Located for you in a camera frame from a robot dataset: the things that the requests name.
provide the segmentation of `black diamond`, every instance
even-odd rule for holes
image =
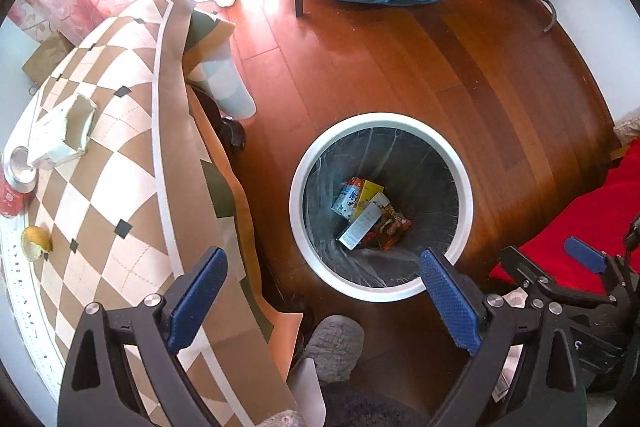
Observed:
[[[127,221],[123,221],[121,219],[121,220],[119,220],[118,224],[116,225],[116,229],[114,231],[121,238],[124,239],[125,237],[127,237],[127,233],[129,233],[132,228],[133,227],[129,223],[127,223]]]
[[[130,92],[131,90],[129,89],[129,87],[122,86],[122,87],[119,87],[118,90],[113,93],[113,96],[119,96],[120,98],[122,98],[123,96],[125,96],[126,94],[129,94]]]

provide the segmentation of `plastic liner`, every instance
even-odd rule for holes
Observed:
[[[331,210],[344,183],[359,176],[385,187],[396,210],[413,225],[389,250],[348,250],[336,238],[348,225]],[[305,228],[320,259],[340,277],[370,288],[419,277],[420,254],[446,253],[458,225],[458,192],[438,152],[411,133],[375,127],[331,144],[306,179]]]

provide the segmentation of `silver bolt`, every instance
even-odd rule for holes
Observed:
[[[504,299],[499,295],[491,294],[487,295],[486,302],[491,308],[499,308],[504,304]]]
[[[100,309],[100,304],[98,304],[97,302],[90,302],[89,304],[87,304],[87,306],[84,308],[84,311],[88,314],[88,315],[95,315],[97,314],[98,310]]]
[[[549,302],[549,311],[554,315],[559,315],[562,313],[562,304],[557,302]]]
[[[145,297],[145,306],[149,306],[150,308],[152,308],[153,306],[157,306],[161,300],[161,296],[159,296],[157,293],[152,293],[151,295],[147,295]]]

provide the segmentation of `red cloth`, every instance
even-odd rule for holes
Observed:
[[[564,253],[564,241],[575,235],[596,250],[609,255],[624,254],[622,238],[639,213],[640,138],[631,143],[620,165],[607,173],[601,188],[572,201],[520,251],[555,277],[559,285],[603,294],[600,276]],[[632,256],[631,266],[640,272],[640,248]],[[490,276],[513,282],[499,264]]]

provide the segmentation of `red can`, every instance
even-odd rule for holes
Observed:
[[[20,214],[26,196],[13,188],[0,168],[0,215],[14,217]]]

